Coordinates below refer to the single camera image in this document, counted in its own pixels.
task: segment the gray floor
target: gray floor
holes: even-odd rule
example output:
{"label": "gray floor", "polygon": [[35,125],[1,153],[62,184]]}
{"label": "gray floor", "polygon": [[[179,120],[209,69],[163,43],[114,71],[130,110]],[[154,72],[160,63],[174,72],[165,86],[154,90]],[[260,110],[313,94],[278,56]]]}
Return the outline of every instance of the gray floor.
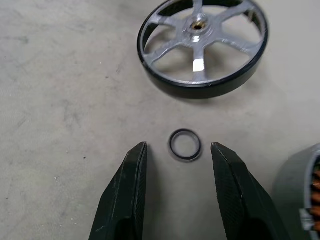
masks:
{"label": "gray floor", "polygon": [[[270,40],[249,82],[209,100],[157,89],[136,38],[161,0],[2,0],[0,239],[88,239],[125,154],[150,148],[144,239],[226,239],[210,143],[245,160],[268,190],[288,157],[320,141],[318,0],[258,2]],[[190,128],[202,157],[171,158]]]}

